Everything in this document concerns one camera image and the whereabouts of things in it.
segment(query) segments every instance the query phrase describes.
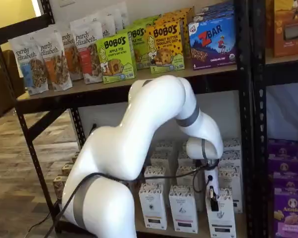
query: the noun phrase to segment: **clif z bar box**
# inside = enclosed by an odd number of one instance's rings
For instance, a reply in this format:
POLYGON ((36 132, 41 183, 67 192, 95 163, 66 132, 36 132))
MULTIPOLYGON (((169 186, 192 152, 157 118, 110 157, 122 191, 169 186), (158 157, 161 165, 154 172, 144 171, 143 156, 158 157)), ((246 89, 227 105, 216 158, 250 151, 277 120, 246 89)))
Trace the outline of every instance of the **clif z bar box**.
POLYGON ((236 62, 235 20, 233 15, 189 24, 193 70, 236 62))

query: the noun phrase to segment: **snack bag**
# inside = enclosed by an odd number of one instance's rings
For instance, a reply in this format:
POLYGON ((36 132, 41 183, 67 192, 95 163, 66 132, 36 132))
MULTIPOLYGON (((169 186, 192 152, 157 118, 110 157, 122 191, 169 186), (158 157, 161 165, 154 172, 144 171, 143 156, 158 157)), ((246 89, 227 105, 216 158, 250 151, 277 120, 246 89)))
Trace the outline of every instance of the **snack bag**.
POLYGON ((48 90, 48 73, 33 33, 8 40, 24 76, 29 95, 48 90))
POLYGON ((184 69, 182 24, 182 20, 176 20, 146 28, 151 73, 184 69))
POLYGON ((119 33, 96 41, 104 83, 136 76, 136 60, 130 33, 119 33))
POLYGON ((103 38, 101 23, 90 21, 90 18, 72 21, 70 23, 75 45, 78 49, 85 83, 102 82, 102 71, 99 55, 95 45, 96 40, 103 38))
POLYGON ((72 81, 83 79, 83 72, 80 63, 78 49, 75 46, 74 38, 70 30, 70 24, 54 24, 53 27, 61 34, 66 62, 68 64, 70 78, 72 81))
POLYGON ((135 52, 135 60, 137 69, 150 68, 150 57, 148 55, 148 48, 144 39, 146 29, 146 23, 139 23, 137 25, 132 25, 122 30, 123 32, 128 32, 132 36, 133 47, 135 52))
POLYGON ((43 56, 54 91, 72 87, 61 34, 52 27, 38 31, 35 42, 43 56))

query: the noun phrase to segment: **metal shelf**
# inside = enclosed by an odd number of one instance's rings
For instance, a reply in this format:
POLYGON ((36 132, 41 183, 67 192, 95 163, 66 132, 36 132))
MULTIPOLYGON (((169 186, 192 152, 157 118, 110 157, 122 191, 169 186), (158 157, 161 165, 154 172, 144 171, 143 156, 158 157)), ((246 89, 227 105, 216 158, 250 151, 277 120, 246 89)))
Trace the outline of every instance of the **metal shelf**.
POLYGON ((78 108, 93 105, 126 102, 130 86, 139 79, 174 75, 188 79, 196 94, 239 90, 241 79, 236 65, 193 71, 189 62, 186 69, 164 74, 151 74, 150 69, 137 72, 135 79, 115 83, 85 84, 83 80, 73 83, 73 87, 62 92, 52 90, 29 96, 28 93, 17 99, 17 109, 23 113, 36 113, 57 109, 78 108))

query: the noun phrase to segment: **yellow box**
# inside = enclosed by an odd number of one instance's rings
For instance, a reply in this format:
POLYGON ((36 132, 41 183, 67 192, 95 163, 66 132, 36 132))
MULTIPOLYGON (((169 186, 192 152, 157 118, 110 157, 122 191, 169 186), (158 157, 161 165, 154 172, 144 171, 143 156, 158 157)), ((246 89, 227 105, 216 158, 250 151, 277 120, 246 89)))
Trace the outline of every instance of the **yellow box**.
POLYGON ((184 69, 182 24, 180 19, 146 28, 145 41, 152 73, 184 69))

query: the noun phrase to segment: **cartoon character illustration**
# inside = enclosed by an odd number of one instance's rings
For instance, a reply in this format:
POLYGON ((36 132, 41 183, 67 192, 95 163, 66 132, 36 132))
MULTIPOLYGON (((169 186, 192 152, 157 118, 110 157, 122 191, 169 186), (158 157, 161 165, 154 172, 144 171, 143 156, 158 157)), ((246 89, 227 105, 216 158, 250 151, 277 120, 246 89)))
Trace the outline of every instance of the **cartoon character illustration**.
POLYGON ((106 51, 105 51, 104 47, 100 48, 99 56, 100 56, 100 58, 99 58, 100 66, 101 66, 103 72, 106 73, 108 70, 108 59, 106 57, 106 51))
POLYGON ((157 55, 157 48, 155 47, 153 36, 151 35, 148 36, 147 43, 148 43, 148 55, 151 58, 151 60, 153 60, 154 57, 157 55))
POLYGON ((294 20, 294 19, 298 18, 298 0, 293 1, 292 10, 294 10, 294 14, 292 17, 292 19, 294 20))
POLYGON ((225 39, 225 37, 221 36, 220 41, 218 42, 218 47, 221 49, 221 53, 225 53, 225 49, 226 49, 224 39, 225 39))

